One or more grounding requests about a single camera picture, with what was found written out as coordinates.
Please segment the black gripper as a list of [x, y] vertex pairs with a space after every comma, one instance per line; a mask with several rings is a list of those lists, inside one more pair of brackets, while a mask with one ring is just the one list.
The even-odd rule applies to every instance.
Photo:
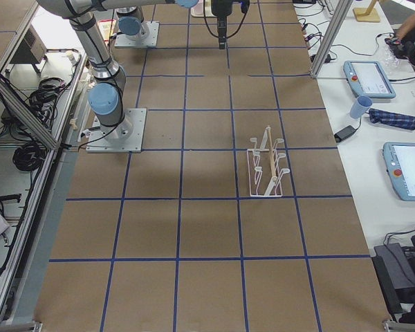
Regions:
[[224, 50], [227, 44], [227, 16], [232, 14], [233, 0], [212, 0], [211, 11], [217, 18], [219, 49]]

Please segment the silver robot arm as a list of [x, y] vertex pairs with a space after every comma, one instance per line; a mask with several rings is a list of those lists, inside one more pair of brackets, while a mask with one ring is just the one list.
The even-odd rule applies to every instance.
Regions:
[[149, 23], [142, 14], [143, 6], [176, 4], [193, 8], [197, 1], [39, 1], [48, 12], [70, 22], [89, 57], [96, 85], [88, 94], [89, 105], [100, 123], [101, 141], [109, 145], [125, 145], [135, 130], [143, 135], [144, 124], [132, 120], [135, 114], [145, 115], [143, 109], [126, 109], [123, 93], [126, 73], [113, 58], [110, 43], [101, 35], [94, 12], [113, 10], [118, 16], [119, 31], [132, 42], [151, 37]]
[[116, 9], [119, 31], [128, 39], [140, 41], [149, 36], [149, 28], [141, 7], [127, 7]]

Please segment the person's hand at desk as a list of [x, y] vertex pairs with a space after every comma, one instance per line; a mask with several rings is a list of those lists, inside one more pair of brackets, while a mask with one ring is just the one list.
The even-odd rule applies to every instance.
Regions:
[[395, 37], [395, 43], [396, 44], [401, 44], [408, 33], [409, 33], [409, 30], [406, 27], [401, 26], [395, 32], [395, 35], [394, 35], [394, 37]]

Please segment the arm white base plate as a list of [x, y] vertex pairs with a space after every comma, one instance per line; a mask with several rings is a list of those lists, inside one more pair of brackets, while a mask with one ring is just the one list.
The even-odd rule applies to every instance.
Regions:
[[139, 34], [129, 36], [120, 34], [116, 37], [116, 48], [155, 48], [158, 41], [158, 21], [145, 21]]
[[101, 128], [95, 116], [93, 126], [100, 128], [90, 133], [91, 142], [86, 145], [86, 150], [93, 153], [140, 153], [146, 117], [147, 110], [144, 108], [125, 109], [123, 122], [112, 131], [107, 127]]

